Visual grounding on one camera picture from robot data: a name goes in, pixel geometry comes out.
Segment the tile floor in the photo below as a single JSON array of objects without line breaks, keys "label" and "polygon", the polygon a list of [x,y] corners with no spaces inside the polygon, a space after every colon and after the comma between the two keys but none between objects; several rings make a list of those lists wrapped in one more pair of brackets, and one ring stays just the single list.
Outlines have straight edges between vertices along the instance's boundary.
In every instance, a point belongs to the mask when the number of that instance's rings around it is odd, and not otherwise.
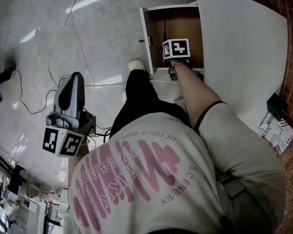
[{"label": "tile floor", "polygon": [[[47,55],[59,34],[74,0],[0,0],[0,70],[15,58],[21,72],[22,100],[32,112],[44,107],[46,93],[54,87],[47,71]],[[82,73],[86,85],[124,83],[127,64],[133,58],[147,62],[139,7],[183,4],[195,0],[76,0],[74,10],[55,43],[49,68],[56,82],[74,71]],[[155,79],[169,79],[158,73]],[[179,87],[156,83],[159,97],[173,101]],[[110,127],[122,103],[124,85],[86,88],[86,109],[97,117],[100,127]],[[22,163],[30,176],[47,185],[67,186],[67,158],[42,149],[45,116],[51,111],[54,92],[47,108],[31,115],[19,101],[20,78],[0,86],[0,145]],[[97,145],[102,139],[97,138]],[[8,154],[0,149],[3,158]]]}]

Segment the t-shirt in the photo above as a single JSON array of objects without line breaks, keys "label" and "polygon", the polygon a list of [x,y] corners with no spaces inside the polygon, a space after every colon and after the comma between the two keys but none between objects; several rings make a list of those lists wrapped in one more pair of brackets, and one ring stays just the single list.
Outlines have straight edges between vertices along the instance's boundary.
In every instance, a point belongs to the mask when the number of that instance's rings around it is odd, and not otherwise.
[{"label": "t-shirt", "polygon": [[[228,119],[235,142],[245,141],[242,149],[232,143],[233,136],[227,139],[230,126],[224,124]],[[207,112],[199,134],[164,113],[145,115],[122,128],[76,166],[69,188],[70,217],[64,220],[66,232],[147,234],[182,229],[198,234],[222,233],[224,202],[214,166],[255,181],[264,194],[274,193],[271,200],[279,202],[272,213],[275,218],[282,215],[284,174],[259,136],[225,104]],[[254,166],[250,152],[254,162],[256,155],[265,160]]]}]

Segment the white t-shirt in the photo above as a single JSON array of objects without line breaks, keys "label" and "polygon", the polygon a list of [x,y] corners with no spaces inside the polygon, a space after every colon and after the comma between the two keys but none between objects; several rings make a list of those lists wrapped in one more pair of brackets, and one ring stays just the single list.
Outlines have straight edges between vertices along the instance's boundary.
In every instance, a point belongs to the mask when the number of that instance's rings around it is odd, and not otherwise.
[{"label": "white t-shirt", "polygon": [[69,206],[68,233],[223,231],[211,155],[196,132],[164,113],[135,120],[87,154],[74,171]]}]

